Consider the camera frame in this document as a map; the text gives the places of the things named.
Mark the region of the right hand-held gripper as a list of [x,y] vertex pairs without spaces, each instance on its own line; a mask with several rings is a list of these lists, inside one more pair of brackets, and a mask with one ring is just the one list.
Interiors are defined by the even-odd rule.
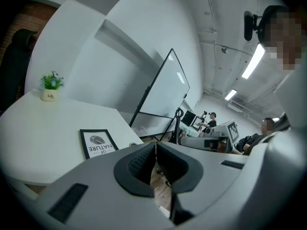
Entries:
[[205,137],[181,137],[180,145],[198,150],[215,150],[221,153],[231,153],[233,145],[239,138],[239,132],[234,120],[218,126],[207,128]]

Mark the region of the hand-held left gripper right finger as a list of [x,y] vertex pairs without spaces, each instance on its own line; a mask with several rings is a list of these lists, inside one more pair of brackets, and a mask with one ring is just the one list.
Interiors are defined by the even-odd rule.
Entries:
[[243,226],[245,204],[235,188],[246,159],[158,142],[157,162],[172,187],[171,219],[157,226]]

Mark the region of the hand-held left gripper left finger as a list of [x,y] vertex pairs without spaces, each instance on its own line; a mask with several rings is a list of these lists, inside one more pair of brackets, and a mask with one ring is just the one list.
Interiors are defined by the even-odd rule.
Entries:
[[154,143],[88,159],[43,191],[35,216],[47,230],[170,230],[174,223],[139,177],[154,164]]

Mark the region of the black framed nature print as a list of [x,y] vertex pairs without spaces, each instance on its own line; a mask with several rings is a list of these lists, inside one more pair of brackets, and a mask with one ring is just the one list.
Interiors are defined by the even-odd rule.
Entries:
[[86,159],[118,150],[107,129],[80,129],[79,133]]

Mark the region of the white round table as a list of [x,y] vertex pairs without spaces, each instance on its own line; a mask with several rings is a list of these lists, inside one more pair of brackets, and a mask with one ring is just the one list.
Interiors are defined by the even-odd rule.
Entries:
[[48,185],[85,159],[80,130],[105,129],[119,149],[141,139],[116,109],[32,90],[0,116],[0,168],[9,179]]

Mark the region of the black computer monitor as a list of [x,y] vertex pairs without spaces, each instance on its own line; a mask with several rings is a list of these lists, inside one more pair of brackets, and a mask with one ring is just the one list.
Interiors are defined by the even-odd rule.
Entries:
[[189,127],[189,126],[192,125],[195,118],[196,118],[196,115],[193,112],[190,112],[190,111],[187,110],[185,112],[183,118],[181,119],[181,122]]

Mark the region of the short ceiling light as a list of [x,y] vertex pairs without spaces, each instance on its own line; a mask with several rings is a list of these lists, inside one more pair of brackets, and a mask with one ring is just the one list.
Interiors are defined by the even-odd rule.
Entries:
[[229,101],[232,97],[234,97],[234,96],[236,95],[236,93],[237,93],[237,90],[232,89],[232,90],[227,94],[227,96],[225,97],[225,99],[226,99],[227,101]]

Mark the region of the black-framed whiteboard on stand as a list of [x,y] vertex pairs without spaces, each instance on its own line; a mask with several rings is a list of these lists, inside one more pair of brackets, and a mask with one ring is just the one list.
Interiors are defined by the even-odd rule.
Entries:
[[129,126],[139,138],[174,131],[176,114],[189,90],[181,63],[174,49],[170,49],[152,84],[145,90]]

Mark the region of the long ceiling light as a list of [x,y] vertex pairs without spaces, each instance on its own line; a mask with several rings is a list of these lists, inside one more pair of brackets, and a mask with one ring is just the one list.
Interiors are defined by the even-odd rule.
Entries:
[[248,79],[251,76],[251,74],[254,72],[254,70],[262,60],[264,54],[265,49],[261,46],[261,44],[258,44],[248,66],[246,67],[245,71],[241,76],[242,78]]

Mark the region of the potted plant in white pot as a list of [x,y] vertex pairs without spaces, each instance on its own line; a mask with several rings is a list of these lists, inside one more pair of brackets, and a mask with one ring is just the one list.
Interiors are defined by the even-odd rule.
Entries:
[[64,86],[64,78],[60,77],[56,71],[49,75],[43,75],[40,79],[41,96],[45,102],[53,102],[58,98],[58,89]]

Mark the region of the black padded office chair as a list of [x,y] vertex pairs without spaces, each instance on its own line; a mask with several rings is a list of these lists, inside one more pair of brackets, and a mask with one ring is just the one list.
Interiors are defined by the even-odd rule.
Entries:
[[0,111],[6,111],[14,102],[18,86],[27,72],[32,54],[30,41],[36,31],[18,30],[7,46],[0,65]]

